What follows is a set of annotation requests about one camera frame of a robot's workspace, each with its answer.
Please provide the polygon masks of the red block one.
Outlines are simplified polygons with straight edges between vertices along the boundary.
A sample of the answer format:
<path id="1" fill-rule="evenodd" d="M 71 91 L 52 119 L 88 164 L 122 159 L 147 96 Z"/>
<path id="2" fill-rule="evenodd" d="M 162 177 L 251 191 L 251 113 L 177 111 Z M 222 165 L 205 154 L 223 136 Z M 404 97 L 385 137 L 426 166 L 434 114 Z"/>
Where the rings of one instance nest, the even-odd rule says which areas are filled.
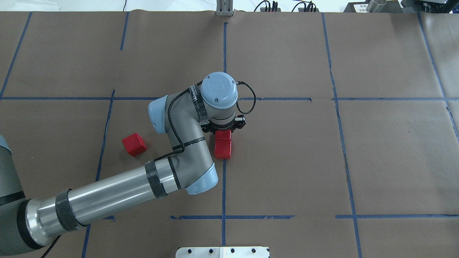
<path id="1" fill-rule="evenodd" d="M 144 139 L 138 133 L 133 133 L 128 137 L 123 138 L 122 144 L 126 152 L 133 157 L 136 157 L 147 150 Z"/>
<path id="2" fill-rule="evenodd" d="M 231 130 L 217 130 L 214 134 L 215 140 L 229 140 L 231 141 Z"/>

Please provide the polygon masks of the steel cup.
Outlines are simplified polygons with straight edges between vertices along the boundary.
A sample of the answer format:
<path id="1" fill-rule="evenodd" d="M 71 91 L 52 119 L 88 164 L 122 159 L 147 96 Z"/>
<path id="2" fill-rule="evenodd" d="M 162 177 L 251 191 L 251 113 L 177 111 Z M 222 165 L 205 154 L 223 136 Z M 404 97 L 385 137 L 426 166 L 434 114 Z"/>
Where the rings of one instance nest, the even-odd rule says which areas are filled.
<path id="1" fill-rule="evenodd" d="M 387 0 L 367 0 L 366 10 L 368 13 L 380 13 L 387 3 Z"/>

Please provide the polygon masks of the aluminium frame post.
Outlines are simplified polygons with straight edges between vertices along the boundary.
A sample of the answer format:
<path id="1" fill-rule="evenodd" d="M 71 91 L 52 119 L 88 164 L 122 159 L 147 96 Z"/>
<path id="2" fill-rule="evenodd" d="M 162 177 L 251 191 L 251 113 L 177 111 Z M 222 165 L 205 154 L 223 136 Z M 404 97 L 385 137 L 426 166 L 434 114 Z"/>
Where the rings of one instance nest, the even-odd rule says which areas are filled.
<path id="1" fill-rule="evenodd" d="M 233 16 L 234 7 L 233 0 L 217 0 L 216 1 L 216 16 Z"/>

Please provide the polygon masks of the white pedestal column base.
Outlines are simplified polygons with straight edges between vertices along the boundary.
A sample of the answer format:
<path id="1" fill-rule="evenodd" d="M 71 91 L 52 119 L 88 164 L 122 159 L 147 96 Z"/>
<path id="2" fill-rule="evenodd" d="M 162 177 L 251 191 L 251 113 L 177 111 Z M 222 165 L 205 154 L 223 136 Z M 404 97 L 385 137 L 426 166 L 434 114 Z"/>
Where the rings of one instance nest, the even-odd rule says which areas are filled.
<path id="1" fill-rule="evenodd" d="M 270 258 L 269 247 L 231 246 L 231 247 L 183 247 L 175 254 L 176 258 Z"/>

